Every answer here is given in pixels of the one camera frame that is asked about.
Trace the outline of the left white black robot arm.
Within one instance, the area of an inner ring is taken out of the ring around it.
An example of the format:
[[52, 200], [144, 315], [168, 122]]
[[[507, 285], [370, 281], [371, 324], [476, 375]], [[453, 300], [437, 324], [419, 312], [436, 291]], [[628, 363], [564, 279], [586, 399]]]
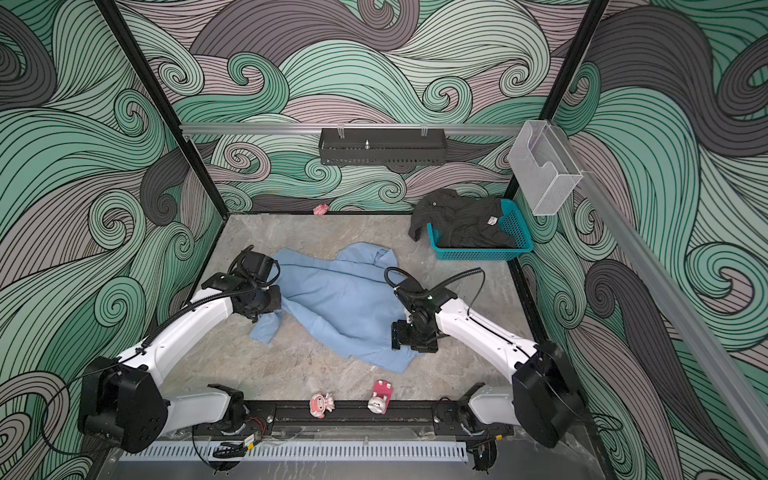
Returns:
[[191, 302], [115, 358], [86, 368], [78, 431], [111, 447], [138, 453], [157, 438], [187, 427], [216, 425], [226, 435], [245, 427], [241, 391], [211, 384], [207, 391], [166, 398], [160, 387], [175, 365], [215, 326], [233, 314], [252, 321], [281, 306], [279, 262], [251, 247], [227, 271], [213, 274]]

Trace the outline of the light blue long sleeve shirt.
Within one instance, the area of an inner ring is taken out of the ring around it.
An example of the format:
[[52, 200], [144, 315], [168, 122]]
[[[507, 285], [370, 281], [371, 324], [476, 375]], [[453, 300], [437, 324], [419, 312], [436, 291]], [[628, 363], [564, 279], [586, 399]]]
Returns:
[[334, 260], [321, 260], [289, 249], [274, 259], [281, 267], [276, 285], [281, 307], [261, 315], [250, 338], [268, 344], [282, 317], [293, 316], [312, 337], [342, 358], [354, 357], [395, 373], [404, 372], [417, 353], [391, 346], [391, 325], [405, 309], [384, 279], [398, 261], [393, 250], [355, 243]]

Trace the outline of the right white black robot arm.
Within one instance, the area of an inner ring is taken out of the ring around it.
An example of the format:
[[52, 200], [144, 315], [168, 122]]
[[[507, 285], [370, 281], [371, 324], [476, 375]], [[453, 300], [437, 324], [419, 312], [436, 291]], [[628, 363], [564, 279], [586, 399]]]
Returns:
[[555, 447], [586, 407], [580, 381], [554, 342], [537, 343], [502, 328], [478, 313], [450, 286], [467, 277], [485, 278], [481, 268], [465, 270], [431, 288], [405, 270], [388, 267], [384, 280], [403, 305], [406, 318], [392, 324], [392, 348], [435, 353], [452, 338], [473, 350], [509, 382], [481, 385], [459, 402], [459, 422], [476, 434], [485, 425], [521, 427], [533, 440]]

